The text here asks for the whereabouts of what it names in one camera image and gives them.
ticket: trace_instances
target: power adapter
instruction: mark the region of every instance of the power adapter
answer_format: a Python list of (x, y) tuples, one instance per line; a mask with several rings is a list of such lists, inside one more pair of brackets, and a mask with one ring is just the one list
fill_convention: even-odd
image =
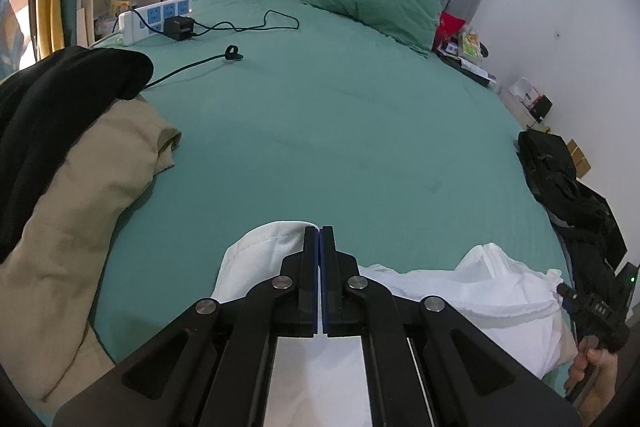
[(174, 41), (183, 41), (193, 37), (193, 19), (177, 15), (164, 20), (162, 32)]

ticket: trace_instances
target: white power strip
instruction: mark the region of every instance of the white power strip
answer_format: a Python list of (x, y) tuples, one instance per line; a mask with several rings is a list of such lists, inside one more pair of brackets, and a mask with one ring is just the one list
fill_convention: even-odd
[[(144, 17), (149, 26), (160, 32), (164, 28), (165, 19), (176, 15), (189, 16), (192, 1), (193, 0), (162, 1), (136, 8), (136, 11)], [(120, 27), (121, 44), (123, 46), (130, 46), (151, 35), (155, 35), (155, 32), (147, 28), (140, 20), (140, 17), (131, 10), (121, 13), (118, 16), (118, 25)]]

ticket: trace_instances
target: metal screw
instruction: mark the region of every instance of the metal screw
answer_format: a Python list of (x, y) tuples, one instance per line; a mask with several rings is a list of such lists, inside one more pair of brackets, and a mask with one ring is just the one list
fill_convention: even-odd
[(349, 288), (353, 288), (354, 290), (362, 290), (363, 288), (366, 288), (367, 284), (369, 284), (369, 281), (367, 281), (367, 278), (363, 277), (362, 275), (354, 275), (353, 277), (349, 277), (347, 284), (349, 285)]
[(291, 277), (287, 277), (286, 275), (278, 275), (277, 277), (273, 278), (271, 284), (273, 284), (273, 287), (277, 288), (278, 290), (286, 290), (293, 284), (293, 281), (291, 280)]
[(444, 301), (440, 297), (427, 297), (424, 307), (430, 312), (441, 312), (444, 309)]
[(200, 315), (209, 315), (216, 311), (216, 302), (213, 299), (202, 299), (196, 302), (196, 311)]

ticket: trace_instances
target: wall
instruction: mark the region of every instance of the wall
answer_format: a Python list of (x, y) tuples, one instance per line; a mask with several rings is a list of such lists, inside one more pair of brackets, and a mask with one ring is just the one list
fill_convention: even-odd
[(473, 24), (503, 86), (525, 76), (553, 101), (548, 123), (587, 155), (584, 180), (609, 200), (640, 263), (640, 0), (482, 0)]

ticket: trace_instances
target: bed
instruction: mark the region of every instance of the bed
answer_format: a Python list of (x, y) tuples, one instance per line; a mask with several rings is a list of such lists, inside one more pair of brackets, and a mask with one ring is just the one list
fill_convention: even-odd
[[(445, 0), (468, 19), (479, 2)], [(514, 153), (520, 128), (495, 93), (301, 0), (194, 0), (191, 15), (249, 26), (267, 10), (300, 29), (152, 36), (129, 48), (152, 59), (154, 79), (229, 44), (244, 60), (143, 93), (183, 136), (175, 167), (113, 235), (90, 321), (114, 361), (210, 295), (226, 248), (270, 221), (332, 225), (363, 266), (453, 269), (494, 242), (532, 269), (567, 273)]]

